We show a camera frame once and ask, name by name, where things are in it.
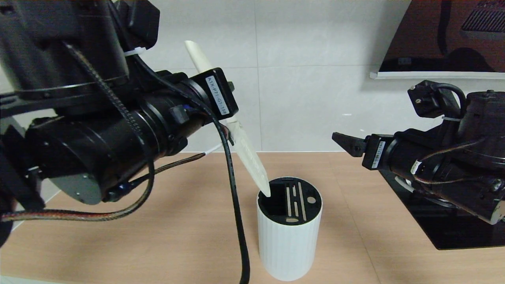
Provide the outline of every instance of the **wall tile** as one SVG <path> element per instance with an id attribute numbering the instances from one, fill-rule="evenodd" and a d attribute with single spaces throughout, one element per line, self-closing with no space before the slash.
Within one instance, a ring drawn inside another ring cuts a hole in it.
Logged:
<path id="1" fill-rule="evenodd" d="M 195 69 L 170 70 L 171 72 L 184 72 L 188 76 L 196 75 Z M 256 151 L 261 150 L 260 131 L 260 101 L 258 90 L 257 68 L 223 68 L 224 74 L 235 85 L 233 95 L 237 101 L 238 118 L 242 123 L 247 136 Z M 200 152 L 217 145 L 221 140 L 213 124 L 204 126 L 189 137 L 188 146 L 184 152 Z"/>
<path id="2" fill-rule="evenodd" d="M 260 67 L 381 64 L 410 1 L 256 1 Z"/>
<path id="3" fill-rule="evenodd" d="M 252 0 L 152 0 L 161 11 L 158 42 L 141 55 L 153 69 L 193 68 L 185 40 L 219 67 L 256 67 Z"/>
<path id="4" fill-rule="evenodd" d="M 372 80 L 369 66 L 259 68 L 263 151 L 339 151 L 334 131 L 365 137 L 437 125 L 416 115 L 407 90 L 419 80 Z M 446 80 L 465 92 L 500 81 Z"/>

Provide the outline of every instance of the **cylinder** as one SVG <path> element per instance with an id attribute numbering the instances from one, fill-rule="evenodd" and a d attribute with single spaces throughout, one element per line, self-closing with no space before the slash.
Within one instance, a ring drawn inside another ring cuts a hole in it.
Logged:
<path id="1" fill-rule="evenodd" d="M 323 202 L 315 187 L 295 177 L 272 180 L 270 192 L 257 199 L 261 262 L 274 278 L 293 281 L 314 261 Z"/>

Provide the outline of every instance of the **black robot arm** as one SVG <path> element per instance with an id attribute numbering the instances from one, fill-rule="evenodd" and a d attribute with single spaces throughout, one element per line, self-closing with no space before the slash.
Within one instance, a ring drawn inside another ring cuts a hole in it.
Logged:
<path id="1" fill-rule="evenodd" d="M 459 108 L 451 91 L 460 98 Z M 386 170 L 496 224 L 505 216 L 505 92 L 463 92 L 423 81 L 409 91 L 416 113 L 442 124 L 365 139 L 333 133 L 333 140 L 369 170 Z"/>
<path id="2" fill-rule="evenodd" d="M 146 147 L 152 160 L 175 155 L 202 126 L 238 112 L 220 68 L 189 78 L 155 73 L 129 55 L 157 41 L 160 11 L 148 1 L 2 1 L 0 8 L 0 63 L 14 88 L 0 94 L 1 213 L 15 202 L 42 210 L 45 178 L 86 204 L 117 201 L 149 164 Z M 43 109 L 57 116 L 26 130 L 12 117 Z M 2 228 L 0 245 L 9 231 Z"/>

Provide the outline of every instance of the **grout line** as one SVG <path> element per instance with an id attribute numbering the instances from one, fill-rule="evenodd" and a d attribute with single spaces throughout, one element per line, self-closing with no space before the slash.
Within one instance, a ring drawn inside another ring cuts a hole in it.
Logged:
<path id="1" fill-rule="evenodd" d="M 259 66 L 258 68 L 289 68 L 289 67 L 352 67 L 352 66 L 381 66 L 377 64 L 326 64 L 326 65 L 285 65 L 285 66 Z"/>
<path id="2" fill-rule="evenodd" d="M 363 247 L 365 248 L 365 251 L 367 252 L 368 259 L 370 260 L 370 263 L 372 264 L 372 267 L 374 268 L 375 276 L 377 277 L 377 280 L 379 281 L 379 283 L 382 283 L 382 281 L 381 281 L 381 279 L 379 277 L 379 274 L 377 273 L 377 269 L 375 268 L 375 264 L 372 261 L 372 257 L 370 256 L 370 253 L 368 252 L 368 248 L 367 248 L 367 245 L 365 244 L 365 240 L 363 239 L 363 235 L 360 232 L 360 228 L 358 227 L 358 224 L 356 224 L 356 220 L 355 220 L 355 218 L 354 218 L 354 216 L 352 214 L 352 210 L 349 207 L 349 202 L 347 201 L 347 198 L 345 197 L 344 190 L 343 190 L 342 186 L 340 185 L 340 183 L 338 182 L 338 177 L 337 177 L 337 175 L 335 173 L 335 170 L 331 166 L 331 161 L 329 159 L 328 159 L 328 163 L 330 164 L 330 169 L 331 169 L 331 172 L 333 173 L 333 177 L 335 177 L 337 185 L 338 185 L 338 187 L 340 188 L 340 190 L 342 192 L 342 197 L 344 198 L 345 204 L 347 205 L 347 209 L 349 210 L 349 214 L 350 214 L 350 216 L 352 218 L 352 221 L 354 222 L 354 226 L 356 227 L 356 230 L 360 234 L 361 243 L 363 244 Z"/>
<path id="3" fill-rule="evenodd" d="M 254 5 L 254 33 L 256 38 L 256 73 L 258 80 L 258 110 L 259 110 L 259 118 L 260 118 L 260 145 L 261 150 L 263 151 L 263 131 L 262 131 L 262 123 L 261 123 L 261 96 L 260 96 L 260 59 L 258 57 L 258 24 L 256 22 L 256 0 L 253 2 Z"/>
<path id="4" fill-rule="evenodd" d="M 344 150 L 339 151 L 255 151 L 256 153 L 346 153 Z M 184 151 L 183 153 L 202 153 L 202 151 Z M 213 153 L 224 153 L 224 151 L 214 151 Z"/>

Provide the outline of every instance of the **label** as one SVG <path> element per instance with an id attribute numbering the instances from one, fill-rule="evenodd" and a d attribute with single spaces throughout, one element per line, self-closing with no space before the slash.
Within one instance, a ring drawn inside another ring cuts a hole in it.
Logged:
<path id="1" fill-rule="evenodd" d="M 212 96 L 214 97 L 214 102 L 216 102 L 216 105 L 218 106 L 221 115 L 229 114 L 230 110 L 226 105 L 223 94 L 221 93 L 221 90 L 219 89 L 219 86 L 214 76 L 209 76 L 205 78 L 205 81 L 207 82 L 209 89 L 211 89 Z"/>
<path id="2" fill-rule="evenodd" d="M 412 165 L 412 168 L 411 168 L 411 174 L 416 174 L 417 169 L 419 168 L 419 166 L 420 166 L 422 163 L 423 163 L 423 162 L 419 162 L 418 160 L 416 160 L 416 162 Z"/>
<path id="3" fill-rule="evenodd" d="M 379 166 L 380 157 L 382 156 L 382 151 L 386 146 L 386 141 L 379 142 L 379 147 L 377 147 L 377 152 L 375 153 L 374 162 L 372 163 L 372 169 L 376 169 Z"/>

